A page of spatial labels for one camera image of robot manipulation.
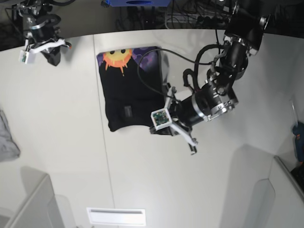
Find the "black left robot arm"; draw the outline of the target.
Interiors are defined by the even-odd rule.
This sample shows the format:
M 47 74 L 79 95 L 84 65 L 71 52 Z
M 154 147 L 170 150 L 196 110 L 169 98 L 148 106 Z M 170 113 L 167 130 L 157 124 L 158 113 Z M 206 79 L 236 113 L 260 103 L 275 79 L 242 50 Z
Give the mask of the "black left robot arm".
M 184 100 L 175 96 L 176 88 L 166 85 L 161 95 L 163 108 L 151 112 L 151 134 L 180 135 L 197 152 L 198 142 L 192 137 L 194 125 L 209 122 L 232 111 L 238 104 L 233 84 L 245 73 L 248 59 L 258 53 L 270 15 L 276 7 L 273 0 L 239 0 L 225 29 L 223 43 L 203 47 L 194 60 L 194 68 L 183 72 L 184 86 L 191 95 Z M 198 84 L 202 55 L 217 48 L 219 53 L 208 62 L 209 70 L 203 86 Z

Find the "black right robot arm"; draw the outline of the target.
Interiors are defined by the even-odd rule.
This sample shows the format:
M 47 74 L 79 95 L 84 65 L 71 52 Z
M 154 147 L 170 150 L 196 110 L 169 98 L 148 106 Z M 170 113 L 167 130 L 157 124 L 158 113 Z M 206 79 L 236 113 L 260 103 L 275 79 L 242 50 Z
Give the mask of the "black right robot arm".
M 52 13 L 53 7 L 65 7 L 73 0 L 2 0 L 1 5 L 11 5 L 5 10 L 12 10 L 27 24 L 26 30 L 22 31 L 21 37 L 24 48 L 20 51 L 19 62 L 24 64 L 33 63 L 37 54 L 41 53 L 47 62 L 57 66 L 61 61 L 61 48 L 72 48 L 72 44 L 60 37 L 61 17 Z

